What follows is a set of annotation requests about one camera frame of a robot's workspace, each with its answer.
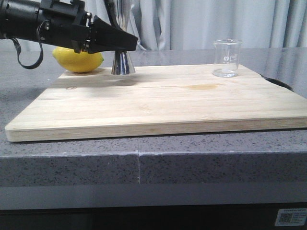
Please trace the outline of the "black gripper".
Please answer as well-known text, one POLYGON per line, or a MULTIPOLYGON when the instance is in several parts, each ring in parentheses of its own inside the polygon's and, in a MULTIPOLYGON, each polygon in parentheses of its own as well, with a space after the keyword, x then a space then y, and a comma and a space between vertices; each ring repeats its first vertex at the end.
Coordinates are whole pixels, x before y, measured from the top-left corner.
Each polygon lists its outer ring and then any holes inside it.
POLYGON ((19 38, 73 49, 89 54, 103 51, 134 51, 138 38, 122 29, 116 19, 114 0, 104 0, 110 21, 85 10, 81 0, 6 0, 4 37, 19 38))

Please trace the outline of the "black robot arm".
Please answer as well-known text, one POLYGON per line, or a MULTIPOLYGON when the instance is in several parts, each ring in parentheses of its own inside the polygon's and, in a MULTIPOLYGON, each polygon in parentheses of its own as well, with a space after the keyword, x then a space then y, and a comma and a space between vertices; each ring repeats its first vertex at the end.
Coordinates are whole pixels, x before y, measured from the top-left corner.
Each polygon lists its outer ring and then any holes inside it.
POLYGON ((86 12, 85 3, 72 0, 2 0, 0 37, 20 38, 89 54, 134 51, 137 37, 86 12))

